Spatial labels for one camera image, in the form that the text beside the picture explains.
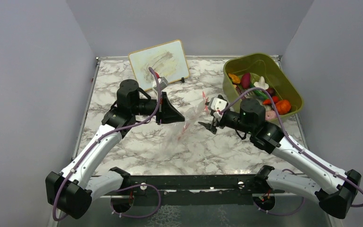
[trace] clear plastic bag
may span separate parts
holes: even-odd
[[[183,115],[185,118],[184,122],[178,122],[172,125],[171,129],[168,131],[168,134],[164,138],[161,150],[167,151],[168,148],[175,148],[176,146],[183,144],[186,140],[187,136],[190,134],[191,126],[194,125],[200,115],[205,111],[207,114],[209,113],[208,107],[205,103],[208,99],[205,96],[205,93],[202,92],[202,101],[191,108],[189,108]]]

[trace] plastic bin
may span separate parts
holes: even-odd
[[[285,74],[281,71],[275,61],[267,54],[253,53],[240,58],[231,59],[225,63],[223,72],[225,74],[223,79],[223,92],[225,93],[229,102],[234,101],[239,96],[239,94],[233,87],[232,80],[229,78],[228,73],[242,78],[245,73],[249,72],[263,76],[265,82],[268,83],[270,87],[275,89],[276,95],[280,99],[289,100],[292,109],[289,113],[281,115],[282,120],[286,120],[290,116],[298,113],[303,108],[303,99],[301,98],[300,94],[297,92]],[[240,111],[240,102],[241,100],[233,105],[234,111]],[[270,120],[270,122],[276,123],[277,118]]]

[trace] marble tabletop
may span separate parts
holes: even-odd
[[[202,100],[203,91],[208,97],[224,95],[222,81],[226,61],[228,59],[187,60],[190,77],[185,83],[175,82],[164,90],[172,105],[183,114]],[[134,79],[128,60],[101,61],[78,153],[98,129],[104,114],[116,100],[119,83],[125,79]],[[199,117],[199,121],[211,120],[205,112]],[[284,126],[303,144],[295,116],[285,121]],[[250,174],[263,165],[299,172],[286,161],[257,149],[249,140],[241,140],[234,130],[218,129],[213,135],[197,122],[181,143],[164,148],[163,142],[173,128],[172,124],[157,125],[155,121],[132,128],[103,159],[95,175],[102,175],[115,166],[132,175]]]

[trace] gray wall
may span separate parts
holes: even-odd
[[[45,177],[70,160],[95,56],[64,0],[0,1],[0,226],[45,226]]]
[[[315,0],[282,63],[304,98],[310,149],[363,175],[363,1]],[[363,226],[363,208],[351,208],[344,224]]]
[[[186,55],[283,54],[313,0],[67,0],[98,56],[175,39]]]

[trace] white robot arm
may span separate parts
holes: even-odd
[[[108,152],[126,136],[131,127],[148,121],[137,123],[136,115],[155,115],[157,124],[184,121],[183,115],[170,104],[166,92],[160,92],[167,86],[167,80],[158,78],[156,81],[153,89],[159,86],[160,96],[157,100],[151,99],[139,88],[137,81],[122,81],[117,91],[117,101],[105,114],[102,125],[86,148],[59,174],[48,174],[45,185],[48,202],[54,207],[54,220],[61,220],[56,217],[56,208],[74,218],[80,218],[93,200],[121,187],[124,175],[118,169],[111,169],[100,177],[91,177]]]
[[[308,176],[291,175],[264,166],[257,174],[258,182],[264,187],[292,192],[318,202],[334,217],[346,216],[357,191],[362,192],[358,187],[361,180],[358,172],[331,165],[287,135],[284,128],[265,121],[265,108],[256,99],[242,100],[239,113],[228,109],[231,105],[222,96],[212,98],[207,105],[214,118],[211,123],[200,124],[213,134],[216,134],[217,127],[250,134],[250,142],[257,148],[289,162]]]

